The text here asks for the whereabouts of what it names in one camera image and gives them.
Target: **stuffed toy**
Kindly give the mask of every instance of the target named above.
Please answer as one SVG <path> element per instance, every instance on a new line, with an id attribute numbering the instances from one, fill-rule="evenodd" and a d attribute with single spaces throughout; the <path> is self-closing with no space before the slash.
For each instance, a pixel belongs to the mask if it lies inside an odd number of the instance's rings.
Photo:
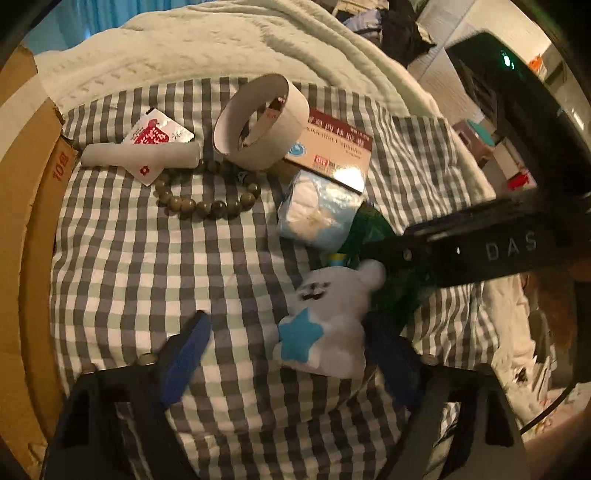
<path id="1" fill-rule="evenodd" d="M 288 304 L 279 322 L 273 358 L 284 366 L 338 378 L 363 378 L 364 336 L 361 321 L 371 293 L 385 281 L 384 266 L 362 262 L 357 270 L 314 270 Z"/>

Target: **checkered fabric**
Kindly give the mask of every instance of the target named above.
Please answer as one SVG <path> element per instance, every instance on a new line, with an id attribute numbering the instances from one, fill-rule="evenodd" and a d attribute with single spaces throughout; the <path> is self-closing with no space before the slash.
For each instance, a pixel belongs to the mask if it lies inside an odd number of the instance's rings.
<path id="1" fill-rule="evenodd" d="M 70 111 L 76 147 L 121 142 L 156 107 L 195 133 L 215 158 L 212 126 L 244 78 L 188 80 L 109 95 Z M 310 106 L 374 137 L 366 186 L 396 232 L 466 207 L 469 195 L 447 122 L 393 118 L 370 98 L 297 85 Z M 213 340 L 181 403 L 169 412 L 202 478 L 374 478 L 399 438 L 405 413 L 368 369 L 363 381 L 297 372 L 269 360 L 286 298 L 320 266 L 318 252 L 277 235 L 285 185 L 260 176 L 254 208 L 228 222 L 167 216 L 152 189 L 122 168 L 80 168 L 57 228 L 52 331 L 68 391 L 81 370 L 133 363 L 178 333 L 197 310 L 211 312 Z M 173 193 L 235 198 L 219 176 L 193 176 Z M 420 352 L 470 368 L 498 346 L 481 308 L 482 285 L 447 288 L 417 312 L 404 334 Z M 444 412 L 443 429 L 454 417 Z M 133 444 L 133 435 L 129 437 Z M 134 460 L 139 456 L 135 448 Z M 145 465 L 136 474 L 149 478 Z"/>

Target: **cardboard tape core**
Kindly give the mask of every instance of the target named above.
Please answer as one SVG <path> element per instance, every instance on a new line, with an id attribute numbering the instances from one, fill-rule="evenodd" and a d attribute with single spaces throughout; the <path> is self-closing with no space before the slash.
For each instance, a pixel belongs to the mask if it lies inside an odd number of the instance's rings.
<path id="1" fill-rule="evenodd" d="M 277 97 L 285 99 L 277 119 L 252 144 L 239 148 L 242 129 L 251 115 Z M 309 115 L 306 97 L 289 80 L 278 73 L 263 75 L 242 86 L 230 99 L 213 129 L 213 146 L 246 170 L 266 170 L 296 143 Z"/>

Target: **blue plastic package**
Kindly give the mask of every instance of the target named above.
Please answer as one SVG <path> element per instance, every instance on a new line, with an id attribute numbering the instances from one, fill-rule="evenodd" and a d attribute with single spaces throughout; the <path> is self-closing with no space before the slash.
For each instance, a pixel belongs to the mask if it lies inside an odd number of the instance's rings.
<path id="1" fill-rule="evenodd" d="M 277 210 L 279 235 L 336 252 L 345 243 L 362 201 L 361 195 L 300 170 Z"/>

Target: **wooden bead bracelet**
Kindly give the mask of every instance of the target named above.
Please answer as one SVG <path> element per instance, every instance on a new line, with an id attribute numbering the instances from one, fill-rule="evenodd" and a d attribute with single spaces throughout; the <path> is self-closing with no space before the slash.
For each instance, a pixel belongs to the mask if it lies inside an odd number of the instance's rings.
<path id="1" fill-rule="evenodd" d="M 220 174 L 222 176 L 235 176 L 242 185 L 246 186 L 246 193 L 240 196 L 240 199 L 230 200 L 227 203 L 222 200 L 209 202 L 195 202 L 191 197 L 173 195 L 170 190 L 171 181 L 174 175 L 165 172 L 154 181 L 155 195 L 158 197 L 158 204 L 167 207 L 171 213 L 180 213 L 184 218 L 190 218 L 196 214 L 199 218 L 211 218 L 218 220 L 220 218 L 236 218 L 242 212 L 250 210 L 255 204 L 257 198 L 261 195 L 261 186 L 256 182 L 256 176 L 247 171 L 241 170 L 237 166 L 225 161 L 224 163 L 215 160 L 199 160 L 199 165 L 195 168 L 195 173 Z"/>

